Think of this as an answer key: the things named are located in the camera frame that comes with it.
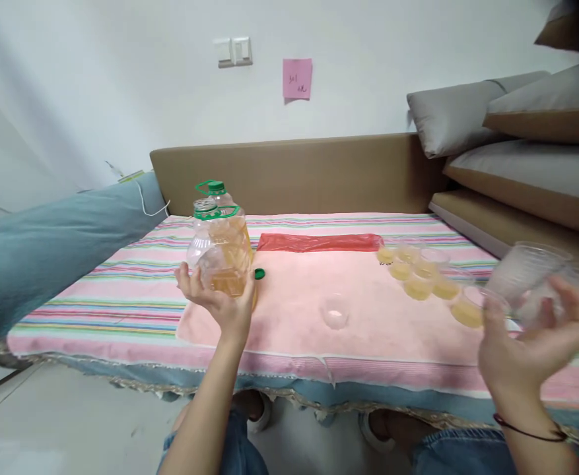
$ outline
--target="green handle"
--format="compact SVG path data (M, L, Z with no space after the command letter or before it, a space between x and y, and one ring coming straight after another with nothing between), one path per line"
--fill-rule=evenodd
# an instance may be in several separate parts
M206 196L213 196L213 195L210 194L209 191L205 191L205 190L202 190L202 189L201 189L201 187L206 186L206 185L207 185L208 183L210 183L211 181L216 181L216 180L207 180L207 181L204 181L203 183L200 183L199 185L197 185L195 188L197 189L197 191L202 192L202 193L203 193L204 195L206 195Z
M219 207L219 209L226 209L226 208L234 208L234 211L232 211L230 214L223 214L221 216L221 218L232 218L241 209L240 206L220 206Z

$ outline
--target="red plastic bag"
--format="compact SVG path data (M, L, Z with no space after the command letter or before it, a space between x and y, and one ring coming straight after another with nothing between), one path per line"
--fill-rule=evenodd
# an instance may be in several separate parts
M377 234L343 234L342 236L296 236L294 234L261 234L257 251L322 252L379 251L384 240Z

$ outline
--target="pink sticky note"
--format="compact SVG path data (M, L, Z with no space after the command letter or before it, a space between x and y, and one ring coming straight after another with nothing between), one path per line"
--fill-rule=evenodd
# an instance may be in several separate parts
M310 99L311 59L283 60L283 97L285 99Z

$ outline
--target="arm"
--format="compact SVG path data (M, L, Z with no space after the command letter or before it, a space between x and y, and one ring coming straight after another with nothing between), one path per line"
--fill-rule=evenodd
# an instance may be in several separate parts
M221 338L159 475L217 474L236 372L250 330L254 277L248 278L243 296L235 300L204 289L198 271L189 278L185 264L176 276L184 295L206 307L221 326Z
M540 399L541 386L579 351L579 290L558 276L549 282L564 307L560 322L551 299L544 299L536 326L513 339L500 305L490 300L479 349L479 369L498 414L510 425L546 438L555 437L557 427ZM579 459L570 444L542 441L508 427L502 430L520 475L579 474Z

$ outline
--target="pink towel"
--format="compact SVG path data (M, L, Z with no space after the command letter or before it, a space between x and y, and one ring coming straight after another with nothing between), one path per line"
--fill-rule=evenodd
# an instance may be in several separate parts
M482 330L458 323L434 295L410 298L375 252L258 251L254 266L266 275L258 281L250 352L476 366ZM340 330L324 323L320 309L334 293L349 310ZM205 309L186 307L178 338L216 346L219 334Z

